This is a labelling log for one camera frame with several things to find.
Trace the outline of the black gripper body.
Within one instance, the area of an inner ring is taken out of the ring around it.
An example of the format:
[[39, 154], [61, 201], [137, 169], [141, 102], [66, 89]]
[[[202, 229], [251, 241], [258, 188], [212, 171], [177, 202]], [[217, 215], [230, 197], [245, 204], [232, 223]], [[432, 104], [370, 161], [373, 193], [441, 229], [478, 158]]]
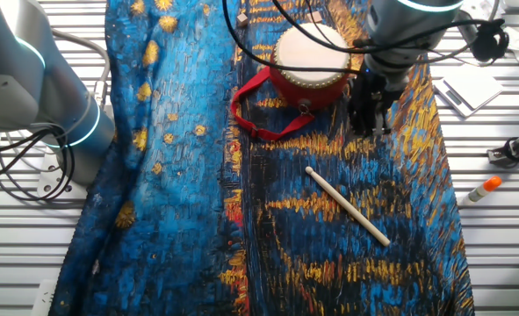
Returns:
[[386, 78], [370, 69], [361, 69], [360, 73], [349, 79], [350, 104], [363, 102], [393, 103], [393, 93], [386, 91]]

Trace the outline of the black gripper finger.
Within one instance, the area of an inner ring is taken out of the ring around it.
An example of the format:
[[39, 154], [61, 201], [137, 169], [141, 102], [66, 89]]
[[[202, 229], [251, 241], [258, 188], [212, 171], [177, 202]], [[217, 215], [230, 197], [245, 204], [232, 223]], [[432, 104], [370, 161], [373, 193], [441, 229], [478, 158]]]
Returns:
[[378, 101], [374, 104], [374, 127], [372, 128], [374, 135], [385, 135], [391, 132], [391, 128], [387, 123], [389, 109], [389, 103]]
[[363, 101], [350, 101], [350, 123], [354, 134], [367, 134], [369, 131], [365, 110]]

